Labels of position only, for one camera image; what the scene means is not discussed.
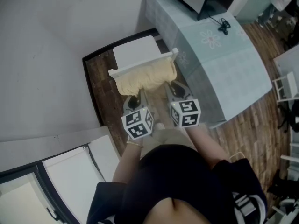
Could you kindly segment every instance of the yellow pad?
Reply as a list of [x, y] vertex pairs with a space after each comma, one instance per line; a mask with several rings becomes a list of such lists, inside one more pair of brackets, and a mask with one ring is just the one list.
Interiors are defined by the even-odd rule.
[[136, 69], [115, 79], [121, 95], [137, 96], [139, 90], [153, 91], [164, 82], [170, 83], [177, 77], [177, 71], [171, 58], [160, 59], [151, 65]]

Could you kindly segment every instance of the light blue table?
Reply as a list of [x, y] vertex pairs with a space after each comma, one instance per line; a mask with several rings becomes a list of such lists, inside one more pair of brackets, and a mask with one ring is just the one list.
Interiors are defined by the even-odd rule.
[[229, 12], [213, 16], [230, 23], [228, 35], [211, 19], [197, 21], [177, 0], [146, 0], [146, 17], [169, 50], [178, 48], [176, 64], [199, 100], [201, 122], [226, 122], [272, 88], [258, 52]]

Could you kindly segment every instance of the bracelet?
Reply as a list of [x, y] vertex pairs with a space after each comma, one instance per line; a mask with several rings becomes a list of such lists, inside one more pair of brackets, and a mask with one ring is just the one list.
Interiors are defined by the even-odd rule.
[[140, 148], [143, 148], [143, 145], [141, 145], [141, 144], [137, 144], [137, 143], [132, 142], [132, 141], [127, 141], [127, 144], [134, 144], [134, 145], [136, 145], [136, 146], [138, 146], [138, 147], [140, 147]]

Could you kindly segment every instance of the black shirt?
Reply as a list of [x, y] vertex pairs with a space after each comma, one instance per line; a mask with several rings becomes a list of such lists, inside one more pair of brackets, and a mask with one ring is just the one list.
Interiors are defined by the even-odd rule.
[[285, 11], [292, 17], [296, 16], [297, 0], [291, 2], [285, 7]]
[[247, 159], [220, 161], [211, 170], [199, 153], [182, 145], [160, 145], [140, 161], [128, 184], [100, 182], [87, 224], [115, 215], [118, 223], [141, 224], [165, 198], [183, 200], [212, 224], [236, 224], [232, 192], [266, 197]]

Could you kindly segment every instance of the flower pattern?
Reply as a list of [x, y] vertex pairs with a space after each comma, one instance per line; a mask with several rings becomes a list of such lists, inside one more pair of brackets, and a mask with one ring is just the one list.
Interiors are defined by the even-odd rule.
[[213, 35], [211, 30], [208, 30], [206, 33], [200, 32], [200, 34], [204, 37], [201, 42], [203, 44], [209, 44], [211, 49], [215, 49], [215, 46], [221, 46], [221, 43], [219, 42], [220, 37], [218, 35]]
[[178, 49], [178, 58], [179, 58], [179, 62], [186, 69], [187, 65], [189, 64], [189, 61], [186, 59], [186, 53], [184, 51], [181, 52], [181, 49]]
[[236, 29], [236, 35], [240, 36], [243, 41], [249, 40], [249, 37], [247, 36], [246, 32], [243, 30], [242, 27], [235, 26]]

